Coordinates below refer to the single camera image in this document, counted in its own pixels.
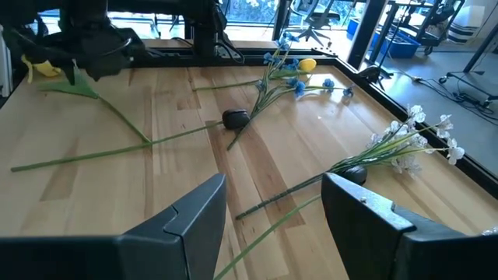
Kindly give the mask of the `black frame post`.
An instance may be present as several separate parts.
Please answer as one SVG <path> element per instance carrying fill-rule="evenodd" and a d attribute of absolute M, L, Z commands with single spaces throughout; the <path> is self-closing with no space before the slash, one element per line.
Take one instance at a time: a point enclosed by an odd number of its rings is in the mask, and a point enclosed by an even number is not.
<path fill-rule="evenodd" d="M 272 40 L 278 40 L 282 36 L 292 2 L 293 0 L 279 0 L 279 4 L 275 12 Z"/>
<path fill-rule="evenodd" d="M 359 70 L 370 48 L 377 24 L 387 3 L 388 0 L 366 0 L 363 15 L 352 39 L 352 46 L 347 58 L 347 63 L 356 70 Z"/>

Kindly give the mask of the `black light stand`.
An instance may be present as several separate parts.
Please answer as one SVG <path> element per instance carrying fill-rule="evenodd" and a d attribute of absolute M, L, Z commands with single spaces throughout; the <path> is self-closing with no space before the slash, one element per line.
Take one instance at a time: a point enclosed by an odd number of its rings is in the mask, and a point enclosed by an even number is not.
<path fill-rule="evenodd" d="M 368 66 L 359 72 L 359 75 L 364 77 L 368 82 L 372 83 L 380 83 L 384 78 L 390 78 L 393 76 L 392 73 L 383 69 L 383 64 L 386 57 L 390 54 L 391 45 L 395 42 L 395 38 L 398 34 L 399 28 L 401 26 L 402 20 L 405 17 L 405 12 L 401 15 L 401 18 L 398 20 L 394 31 L 391 34 L 391 38 L 386 43 L 388 39 L 388 35 L 390 34 L 390 30 L 395 21 L 398 10 L 400 9 L 400 4 L 396 2 L 396 0 L 388 0 L 388 4 L 390 9 L 388 11 L 388 15 L 386 20 L 384 21 L 384 25 L 379 33 L 376 44 L 373 47 L 373 50 L 366 60 Z"/>

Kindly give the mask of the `black wheeled cart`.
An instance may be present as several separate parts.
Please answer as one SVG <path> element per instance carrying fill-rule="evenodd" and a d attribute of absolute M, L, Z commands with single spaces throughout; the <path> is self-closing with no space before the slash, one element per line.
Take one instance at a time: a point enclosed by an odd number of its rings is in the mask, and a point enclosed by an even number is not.
<path fill-rule="evenodd" d="M 390 0 L 388 4 L 405 10 L 397 21 L 398 26 L 425 47 L 424 54 L 429 55 L 447 38 L 465 0 Z"/>

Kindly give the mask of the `white artificial flower bunch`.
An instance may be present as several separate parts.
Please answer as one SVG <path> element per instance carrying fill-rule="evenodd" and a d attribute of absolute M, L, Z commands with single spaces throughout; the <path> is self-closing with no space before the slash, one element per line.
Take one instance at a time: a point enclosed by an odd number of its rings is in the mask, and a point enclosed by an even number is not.
<path fill-rule="evenodd" d="M 362 152 L 333 164 L 326 171 L 337 174 L 353 166 L 390 166 L 396 173 L 415 178 L 422 171 L 416 155 L 434 152 L 446 152 L 447 162 L 454 166 L 463 159 L 465 150 L 451 136 L 454 128 L 451 115 L 442 114 L 436 124 L 418 128 L 425 119 L 420 105 L 410 106 L 405 121 L 392 121 L 383 133 L 371 135 Z"/>

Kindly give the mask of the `white striped bag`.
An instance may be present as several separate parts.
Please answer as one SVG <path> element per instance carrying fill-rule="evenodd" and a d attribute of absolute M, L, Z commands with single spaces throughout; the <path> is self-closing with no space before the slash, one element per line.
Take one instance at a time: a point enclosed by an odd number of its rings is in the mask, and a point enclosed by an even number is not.
<path fill-rule="evenodd" d="M 463 7 L 449 27 L 447 40 L 455 44 L 466 44 L 482 26 L 484 13 L 485 7 L 481 5 Z"/>

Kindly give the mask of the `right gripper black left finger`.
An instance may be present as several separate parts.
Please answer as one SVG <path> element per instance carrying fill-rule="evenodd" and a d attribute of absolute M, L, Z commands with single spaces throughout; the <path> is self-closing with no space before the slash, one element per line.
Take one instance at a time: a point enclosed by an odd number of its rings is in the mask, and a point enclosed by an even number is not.
<path fill-rule="evenodd" d="M 0 238 L 0 280 L 212 280 L 226 221 L 215 174 L 114 236 Z"/>

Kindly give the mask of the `black wheeled stand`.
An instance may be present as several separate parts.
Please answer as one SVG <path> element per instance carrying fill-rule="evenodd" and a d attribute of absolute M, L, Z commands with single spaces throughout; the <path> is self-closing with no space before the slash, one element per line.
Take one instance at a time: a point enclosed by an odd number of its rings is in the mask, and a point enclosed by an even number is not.
<path fill-rule="evenodd" d="M 498 34 L 498 23 L 493 27 L 488 36 L 480 45 L 479 49 L 474 53 L 468 64 L 462 71 L 448 72 L 446 75 L 438 79 L 438 83 L 443 85 L 449 78 L 456 78 L 459 82 L 476 89 L 478 92 L 487 96 L 483 101 L 482 106 L 488 108 L 491 103 L 498 100 L 498 82 L 493 82 L 489 76 L 485 76 L 485 71 L 476 71 L 478 60 L 483 56 L 487 47 Z"/>

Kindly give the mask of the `blue artificial flower bunch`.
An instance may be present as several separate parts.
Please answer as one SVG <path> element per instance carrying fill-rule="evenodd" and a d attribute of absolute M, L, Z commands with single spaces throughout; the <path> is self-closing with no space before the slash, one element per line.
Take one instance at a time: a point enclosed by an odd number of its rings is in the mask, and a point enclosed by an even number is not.
<path fill-rule="evenodd" d="M 285 32 L 277 40 L 277 48 L 272 53 L 266 53 L 263 57 L 264 65 L 266 66 L 263 75 L 257 84 L 254 84 L 258 90 L 257 98 L 250 112 L 250 123 L 242 128 L 236 130 L 236 135 L 232 142 L 227 146 L 229 150 L 233 148 L 242 134 L 248 129 L 253 120 L 261 114 L 265 109 L 272 105 L 279 98 L 293 94 L 296 100 L 300 99 L 305 93 L 319 89 L 326 92 L 332 92 L 336 89 L 335 83 L 331 79 L 326 79 L 320 86 L 311 86 L 309 80 L 312 72 L 306 75 L 298 75 L 297 77 L 287 79 L 269 80 L 268 77 L 275 70 L 281 69 L 284 65 L 290 65 L 295 60 L 303 60 L 298 58 L 290 58 L 289 53 L 294 43 L 298 43 L 300 39 L 293 36 L 291 33 Z"/>

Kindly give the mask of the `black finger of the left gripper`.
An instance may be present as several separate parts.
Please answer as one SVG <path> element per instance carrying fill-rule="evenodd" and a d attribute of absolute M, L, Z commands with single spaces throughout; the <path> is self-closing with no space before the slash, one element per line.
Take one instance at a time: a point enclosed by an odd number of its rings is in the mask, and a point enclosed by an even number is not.
<path fill-rule="evenodd" d="M 65 73 L 70 85 L 75 85 L 75 59 L 65 58 L 61 60 L 61 70 Z"/>
<path fill-rule="evenodd" d="M 83 67 L 94 81 L 99 81 L 105 76 L 117 75 L 123 68 L 128 68 L 133 58 L 86 58 Z"/>

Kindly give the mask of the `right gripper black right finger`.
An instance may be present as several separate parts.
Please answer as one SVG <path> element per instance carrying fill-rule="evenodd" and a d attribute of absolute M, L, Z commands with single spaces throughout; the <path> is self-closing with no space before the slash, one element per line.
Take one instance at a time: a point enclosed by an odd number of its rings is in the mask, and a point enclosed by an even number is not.
<path fill-rule="evenodd" d="M 465 235 L 334 173 L 321 200 L 349 280 L 498 280 L 498 234 Z"/>

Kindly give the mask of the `blue plastic bin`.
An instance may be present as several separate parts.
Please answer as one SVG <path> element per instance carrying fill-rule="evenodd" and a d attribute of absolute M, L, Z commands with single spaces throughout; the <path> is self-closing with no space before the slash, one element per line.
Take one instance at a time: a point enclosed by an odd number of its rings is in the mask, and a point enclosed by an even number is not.
<path fill-rule="evenodd" d="M 393 30 L 389 31 L 388 37 L 381 45 L 381 53 L 384 54 L 388 51 L 392 58 L 412 58 L 419 48 L 420 43 L 404 35 L 402 32 L 398 32 L 394 42 L 391 43 L 393 33 Z"/>
<path fill-rule="evenodd" d="M 360 18 L 351 18 L 348 21 L 347 29 L 346 29 L 346 36 L 351 40 L 355 34 L 356 34 L 356 29 L 359 25 Z"/>

